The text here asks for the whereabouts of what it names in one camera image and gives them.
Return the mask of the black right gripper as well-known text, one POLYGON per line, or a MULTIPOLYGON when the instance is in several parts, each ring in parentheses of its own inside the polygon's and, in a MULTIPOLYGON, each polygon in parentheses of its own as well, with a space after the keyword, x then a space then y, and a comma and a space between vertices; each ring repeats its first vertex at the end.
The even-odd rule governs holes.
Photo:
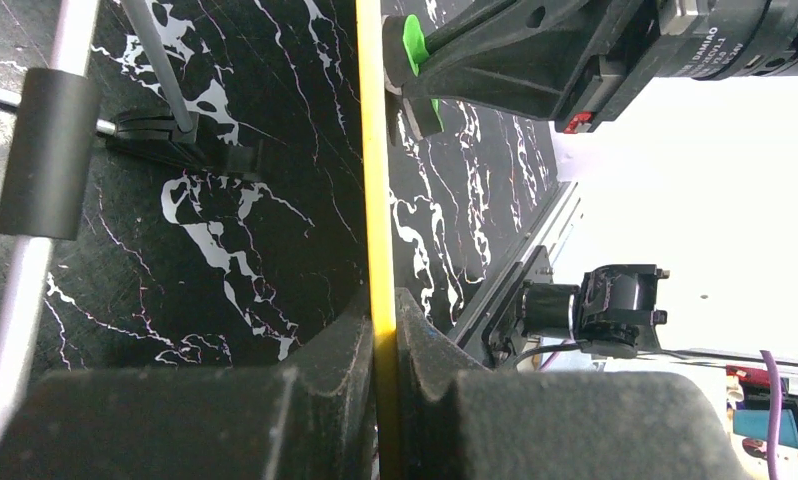
POLYGON ((629 3, 609 13, 587 50, 587 1, 475 1, 426 37, 429 58, 409 97, 457 100, 553 122, 594 112, 590 132, 617 119, 678 53, 696 1, 629 3))

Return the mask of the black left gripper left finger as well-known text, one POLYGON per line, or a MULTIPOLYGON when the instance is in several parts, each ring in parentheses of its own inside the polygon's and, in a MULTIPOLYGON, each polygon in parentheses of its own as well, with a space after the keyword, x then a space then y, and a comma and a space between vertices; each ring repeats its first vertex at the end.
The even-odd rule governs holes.
POLYGON ((366 479, 369 296, 271 367, 53 373, 0 441, 0 479, 366 479))

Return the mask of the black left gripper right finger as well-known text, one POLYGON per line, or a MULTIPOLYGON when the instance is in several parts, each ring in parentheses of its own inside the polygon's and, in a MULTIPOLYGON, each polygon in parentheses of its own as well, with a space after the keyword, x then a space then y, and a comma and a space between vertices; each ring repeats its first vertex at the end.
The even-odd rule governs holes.
POLYGON ((669 372, 491 371, 395 293, 408 479, 742 479, 718 416, 669 372))

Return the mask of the green bone-shaped eraser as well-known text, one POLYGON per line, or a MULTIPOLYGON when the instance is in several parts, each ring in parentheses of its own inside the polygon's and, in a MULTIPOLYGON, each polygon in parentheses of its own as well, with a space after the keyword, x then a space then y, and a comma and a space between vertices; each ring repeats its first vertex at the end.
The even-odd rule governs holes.
POLYGON ((383 15, 381 20, 387 131, 390 142, 396 144, 400 113, 416 140, 443 132, 440 100, 409 97, 405 93, 405 89, 419 76, 421 64, 429 58, 419 18, 414 14, 383 15))

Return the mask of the yellow-framed whiteboard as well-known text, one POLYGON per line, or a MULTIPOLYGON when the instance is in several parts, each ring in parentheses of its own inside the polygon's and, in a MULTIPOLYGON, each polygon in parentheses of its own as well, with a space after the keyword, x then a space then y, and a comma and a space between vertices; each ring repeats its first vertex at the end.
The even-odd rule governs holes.
POLYGON ((380 477, 403 477, 381 4, 355 3, 380 477))

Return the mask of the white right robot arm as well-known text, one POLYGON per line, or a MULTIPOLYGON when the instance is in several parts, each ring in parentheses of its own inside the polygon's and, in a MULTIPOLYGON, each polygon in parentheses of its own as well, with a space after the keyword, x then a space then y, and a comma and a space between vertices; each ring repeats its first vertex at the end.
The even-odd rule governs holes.
MULTIPOLYGON (((563 134, 615 120, 656 78, 798 76, 798 0, 476 1, 432 33, 413 16, 382 19, 385 87, 414 135, 443 131, 438 104, 459 100, 547 121, 563 134)), ((544 248, 522 243, 450 333, 488 368, 578 350, 657 353, 656 307, 668 272, 601 266, 578 285, 533 280, 544 248)))

